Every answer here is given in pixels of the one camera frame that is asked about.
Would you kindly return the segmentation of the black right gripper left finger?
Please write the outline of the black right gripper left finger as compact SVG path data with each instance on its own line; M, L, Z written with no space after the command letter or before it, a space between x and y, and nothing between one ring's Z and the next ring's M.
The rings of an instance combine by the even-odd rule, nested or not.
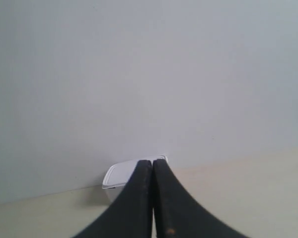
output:
M140 160L113 203L76 238L150 238L152 164Z

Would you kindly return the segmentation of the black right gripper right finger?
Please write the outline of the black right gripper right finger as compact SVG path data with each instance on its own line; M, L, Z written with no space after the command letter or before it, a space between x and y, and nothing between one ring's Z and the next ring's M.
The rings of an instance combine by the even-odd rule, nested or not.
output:
M244 238L201 206L165 160L153 162L152 199L158 238Z

